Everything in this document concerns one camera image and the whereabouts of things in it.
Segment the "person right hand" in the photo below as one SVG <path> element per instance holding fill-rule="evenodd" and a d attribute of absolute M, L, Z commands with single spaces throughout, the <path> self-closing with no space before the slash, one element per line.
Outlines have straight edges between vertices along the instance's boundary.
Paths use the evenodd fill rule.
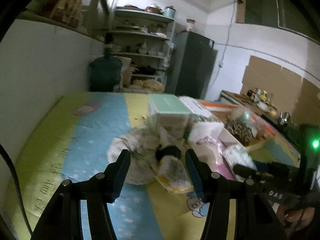
<path fill-rule="evenodd" d="M 285 206 L 279 205 L 276 210 L 276 215 L 286 234 L 291 235 L 311 223 L 315 215 L 315 210 L 314 207 L 306 207 L 300 210 L 289 211 Z"/>

